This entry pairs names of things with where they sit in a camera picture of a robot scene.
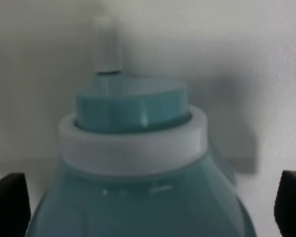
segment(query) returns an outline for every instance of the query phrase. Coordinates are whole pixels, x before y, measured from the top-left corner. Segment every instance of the white wall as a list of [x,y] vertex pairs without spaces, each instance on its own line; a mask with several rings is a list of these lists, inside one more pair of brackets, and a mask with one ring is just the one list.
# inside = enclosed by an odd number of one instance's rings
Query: white wall
[[[187,80],[217,146],[239,169],[256,166],[240,185],[261,236],[277,233],[270,207],[281,170],[296,169],[296,0],[104,2],[126,69]],[[91,82],[85,22],[103,6],[90,6],[0,0],[0,160],[57,155],[57,121]]]

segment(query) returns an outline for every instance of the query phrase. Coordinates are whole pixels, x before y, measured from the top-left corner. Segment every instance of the bottle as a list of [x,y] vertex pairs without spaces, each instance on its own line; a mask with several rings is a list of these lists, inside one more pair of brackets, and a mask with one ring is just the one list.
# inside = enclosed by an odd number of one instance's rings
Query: bottle
[[27,237],[256,237],[186,85],[124,75],[111,19],[93,24],[95,85],[59,124],[59,169]]

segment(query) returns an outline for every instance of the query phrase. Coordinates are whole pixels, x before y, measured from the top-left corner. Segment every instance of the teal cap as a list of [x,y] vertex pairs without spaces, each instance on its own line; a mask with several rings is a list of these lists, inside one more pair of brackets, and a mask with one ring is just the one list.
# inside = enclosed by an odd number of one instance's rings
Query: teal cap
[[189,120],[185,83],[169,79],[97,76],[76,95],[77,126],[100,133],[145,132]]

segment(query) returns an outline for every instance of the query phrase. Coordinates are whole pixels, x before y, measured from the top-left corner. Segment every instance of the white nozzle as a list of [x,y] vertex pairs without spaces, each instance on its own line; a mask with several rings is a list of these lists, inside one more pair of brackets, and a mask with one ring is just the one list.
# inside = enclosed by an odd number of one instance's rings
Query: white nozzle
[[108,16],[93,17],[91,36],[94,70],[98,73],[120,71],[122,59],[117,23]]

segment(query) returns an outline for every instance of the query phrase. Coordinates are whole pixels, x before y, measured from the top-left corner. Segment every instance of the translucent plastic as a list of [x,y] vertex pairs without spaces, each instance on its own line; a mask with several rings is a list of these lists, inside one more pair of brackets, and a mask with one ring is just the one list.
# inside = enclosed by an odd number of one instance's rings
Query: translucent plastic
[[190,119],[185,83],[100,74],[76,95],[77,125],[98,133],[162,130]]
[[184,169],[115,179],[60,164],[27,237],[256,237],[210,154]]

